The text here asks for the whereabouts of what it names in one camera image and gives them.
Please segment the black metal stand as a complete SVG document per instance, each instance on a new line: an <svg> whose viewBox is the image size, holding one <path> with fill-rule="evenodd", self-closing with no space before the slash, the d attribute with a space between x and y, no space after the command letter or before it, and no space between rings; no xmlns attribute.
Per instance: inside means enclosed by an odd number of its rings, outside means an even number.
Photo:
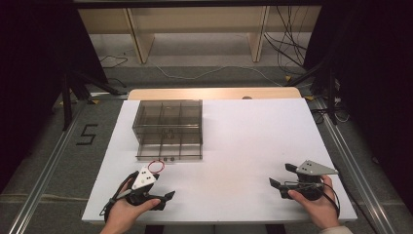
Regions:
<svg viewBox="0 0 413 234"><path fill-rule="evenodd" d="M336 125L337 119L335 117L336 107L335 107L335 72L332 66L333 59L325 57L321 62L315 65L310 70L306 71L304 74L300 75L298 78L288 81L286 87L295 87L296 85L304 82L310 77L314 77L314 83L312 85L312 92L319 94L321 91L326 91L327 93L327 106L324 109L325 113L328 115L330 121Z"/></svg>

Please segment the clear plastic drawer organizer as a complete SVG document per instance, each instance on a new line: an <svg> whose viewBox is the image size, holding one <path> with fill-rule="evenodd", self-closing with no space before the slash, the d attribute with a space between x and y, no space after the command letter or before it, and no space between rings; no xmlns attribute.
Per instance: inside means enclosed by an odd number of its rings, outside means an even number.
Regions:
<svg viewBox="0 0 413 234"><path fill-rule="evenodd" d="M200 99L143 100L132 125L139 161L203 159Z"/></svg>

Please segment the light wooden desk frame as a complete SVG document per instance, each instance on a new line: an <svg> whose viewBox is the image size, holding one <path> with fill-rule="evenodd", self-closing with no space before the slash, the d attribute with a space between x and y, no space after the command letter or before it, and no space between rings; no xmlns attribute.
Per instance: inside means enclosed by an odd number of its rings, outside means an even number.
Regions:
<svg viewBox="0 0 413 234"><path fill-rule="evenodd" d="M157 33L236 33L247 35L251 57L260 61L266 32L311 32L320 6L178 7L82 9L90 34L129 34L137 60L148 60Z"/></svg>

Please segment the person's right hand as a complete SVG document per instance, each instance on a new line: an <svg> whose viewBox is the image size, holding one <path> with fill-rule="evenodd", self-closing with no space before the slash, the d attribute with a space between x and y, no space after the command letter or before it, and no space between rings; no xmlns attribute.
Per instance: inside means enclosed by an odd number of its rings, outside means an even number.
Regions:
<svg viewBox="0 0 413 234"><path fill-rule="evenodd" d="M325 195L318 200L310 201L298 191L288 191L288 195L305 209L311 221L320 230L340 226L335 209L335 195L332 190L332 180L328 175L323 175L321 180L324 183L323 192Z"/></svg>

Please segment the dark curtain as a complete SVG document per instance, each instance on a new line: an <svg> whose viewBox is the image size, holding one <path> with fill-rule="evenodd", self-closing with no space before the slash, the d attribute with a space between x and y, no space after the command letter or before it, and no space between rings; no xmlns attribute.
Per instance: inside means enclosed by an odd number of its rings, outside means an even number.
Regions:
<svg viewBox="0 0 413 234"><path fill-rule="evenodd" d="M345 17L337 79L352 117L413 213L413 0L322 0L305 66L321 61Z"/></svg>
<svg viewBox="0 0 413 234"><path fill-rule="evenodd" d="M43 129L73 71L105 83L70 0L0 0L0 192Z"/></svg>

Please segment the person's left hand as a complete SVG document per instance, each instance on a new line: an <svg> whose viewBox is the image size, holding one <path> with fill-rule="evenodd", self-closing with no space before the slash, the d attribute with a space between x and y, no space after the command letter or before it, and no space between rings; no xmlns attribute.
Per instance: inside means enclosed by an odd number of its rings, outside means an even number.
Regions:
<svg viewBox="0 0 413 234"><path fill-rule="evenodd" d="M116 201L99 234L125 234L134 226L140 215L152 210L160 202L160 199L151 199L139 206L133 206L125 199Z"/></svg>

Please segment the black tripod stand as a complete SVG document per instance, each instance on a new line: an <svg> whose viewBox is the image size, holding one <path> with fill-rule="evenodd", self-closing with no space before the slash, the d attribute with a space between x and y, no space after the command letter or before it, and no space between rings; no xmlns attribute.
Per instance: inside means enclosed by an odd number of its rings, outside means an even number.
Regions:
<svg viewBox="0 0 413 234"><path fill-rule="evenodd" d="M124 96L126 94L126 92L116 90L80 71L70 70L64 73L60 79L60 85L64 113L63 129L65 131L69 128L73 120L71 94L74 94L79 100L88 100L92 95L86 87L87 84L92 84L114 96Z"/></svg>

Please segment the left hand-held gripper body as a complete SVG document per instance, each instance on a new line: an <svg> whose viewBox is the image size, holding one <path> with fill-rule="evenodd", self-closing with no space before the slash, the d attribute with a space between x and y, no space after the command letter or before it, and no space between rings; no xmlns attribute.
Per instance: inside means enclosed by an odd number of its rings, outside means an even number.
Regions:
<svg viewBox="0 0 413 234"><path fill-rule="evenodd" d="M131 205L139 206L152 199L149 191L155 182L153 174L149 172L147 167L143 167L128 183L127 189L130 193L126 196L126 200Z"/></svg>

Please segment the aluminium floor rail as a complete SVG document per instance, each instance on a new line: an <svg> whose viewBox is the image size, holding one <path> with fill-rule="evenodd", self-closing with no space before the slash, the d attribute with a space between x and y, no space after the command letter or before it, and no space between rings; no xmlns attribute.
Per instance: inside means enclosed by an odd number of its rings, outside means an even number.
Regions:
<svg viewBox="0 0 413 234"><path fill-rule="evenodd" d="M40 203L42 196L52 176L56 170L59 160L61 159L67 144L72 137L75 128L77 127L79 116L84 111L88 102L86 100L78 101L73 107L74 113L72 121L63 129L58 130L58 136L54 138L54 141L50 141L50 145L53 150L47 154L47 160L42 166L39 175L35 175L32 171L24 169L18 176L21 179L31 179L33 183L27 193L5 193L0 194L0 201L6 204L19 204L19 211L14 216L13 222L6 234L23 234L26 230L30 219L32 218L38 204Z"/></svg>
<svg viewBox="0 0 413 234"><path fill-rule="evenodd" d="M351 200L356 205L357 211L365 218L375 234L395 234L395 227L385 207L380 202L377 193L368 181L366 168L358 164L355 154L339 129L340 121L338 121L337 125L333 124L333 120L326 113L327 104L322 98L315 100L315 107L324 110L324 113L322 113L320 117L323 119L323 124L328 130L328 135L338 150L343 167L337 165L337 160L335 159L333 159L333 164L338 168L341 177L344 177L344 172L348 173L348 176L357 189L357 194L361 199L360 202L356 199L355 194L349 190L348 184L344 183L345 190L351 196Z"/></svg>

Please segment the red rubber band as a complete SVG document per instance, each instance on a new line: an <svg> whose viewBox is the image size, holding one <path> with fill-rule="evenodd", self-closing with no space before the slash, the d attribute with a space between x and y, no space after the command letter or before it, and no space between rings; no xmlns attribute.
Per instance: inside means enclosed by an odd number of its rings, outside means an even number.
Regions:
<svg viewBox="0 0 413 234"><path fill-rule="evenodd" d="M152 174L158 174L160 173L163 169L165 168L165 162L162 160L153 160L151 161L147 169L149 170L150 173Z"/></svg>

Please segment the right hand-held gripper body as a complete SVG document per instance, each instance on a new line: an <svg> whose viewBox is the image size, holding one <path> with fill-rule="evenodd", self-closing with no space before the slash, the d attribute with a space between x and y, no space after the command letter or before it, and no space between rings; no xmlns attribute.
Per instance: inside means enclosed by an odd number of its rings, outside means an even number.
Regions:
<svg viewBox="0 0 413 234"><path fill-rule="evenodd" d="M301 193L306 199L315 201L319 199L323 191L321 176L337 175L338 171L326 167L322 164L311 160L306 160L300 166L296 166L297 170L294 174L297 175L296 181L286 181L282 183L279 192L283 199L290 199L289 190L295 190Z"/></svg>

